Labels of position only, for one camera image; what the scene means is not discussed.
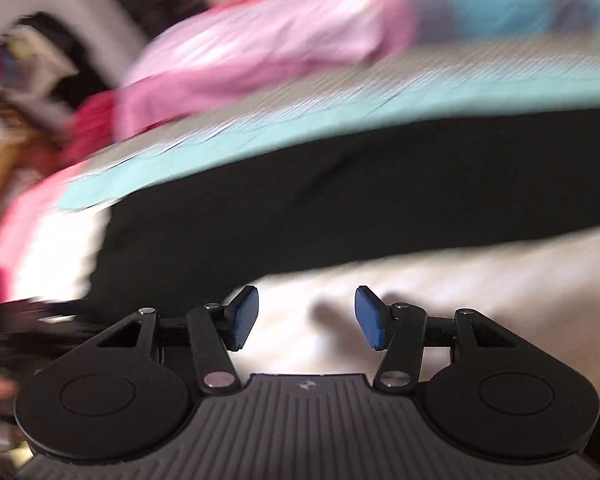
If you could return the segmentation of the red clothing pile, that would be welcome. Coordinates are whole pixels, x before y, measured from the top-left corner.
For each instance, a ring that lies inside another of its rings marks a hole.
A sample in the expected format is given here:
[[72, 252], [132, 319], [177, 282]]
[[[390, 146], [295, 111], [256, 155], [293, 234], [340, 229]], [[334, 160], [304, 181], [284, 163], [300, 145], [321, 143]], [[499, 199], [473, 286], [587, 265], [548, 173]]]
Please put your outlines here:
[[117, 91], [99, 92], [87, 98], [72, 114], [65, 128], [62, 160], [76, 164], [114, 143]]

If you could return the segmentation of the patterned bed quilt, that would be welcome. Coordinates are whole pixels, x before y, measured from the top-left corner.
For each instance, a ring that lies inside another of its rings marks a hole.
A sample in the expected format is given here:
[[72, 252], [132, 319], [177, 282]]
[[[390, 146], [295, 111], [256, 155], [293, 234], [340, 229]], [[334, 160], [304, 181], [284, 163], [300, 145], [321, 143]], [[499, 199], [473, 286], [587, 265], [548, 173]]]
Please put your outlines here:
[[[9, 300], [86, 297], [112, 207], [126, 196], [313, 141], [427, 120], [600, 108], [600, 42], [550, 38], [429, 49], [286, 84], [101, 152], [23, 197], [4, 226]], [[371, 373], [356, 286], [434, 315], [474, 307], [561, 359], [600, 393], [600, 225], [490, 246], [268, 274], [238, 373]]]

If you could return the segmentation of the black knit pants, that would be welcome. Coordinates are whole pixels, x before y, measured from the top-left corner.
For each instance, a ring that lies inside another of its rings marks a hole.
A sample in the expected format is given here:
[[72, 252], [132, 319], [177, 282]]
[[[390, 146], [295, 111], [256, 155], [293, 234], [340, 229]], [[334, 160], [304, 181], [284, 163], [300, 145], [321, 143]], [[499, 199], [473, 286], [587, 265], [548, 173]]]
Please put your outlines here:
[[600, 108], [427, 120], [284, 148], [116, 203], [86, 298], [178, 315], [268, 274], [600, 225]]

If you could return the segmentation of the pink pillow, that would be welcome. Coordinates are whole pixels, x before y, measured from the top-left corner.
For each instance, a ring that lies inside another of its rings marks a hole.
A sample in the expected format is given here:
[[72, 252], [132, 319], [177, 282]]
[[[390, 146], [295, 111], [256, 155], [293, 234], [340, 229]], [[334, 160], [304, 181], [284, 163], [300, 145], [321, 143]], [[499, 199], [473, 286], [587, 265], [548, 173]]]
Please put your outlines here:
[[114, 137], [216, 110], [320, 70], [375, 62], [416, 40], [410, 0], [246, 0], [170, 27], [116, 93]]

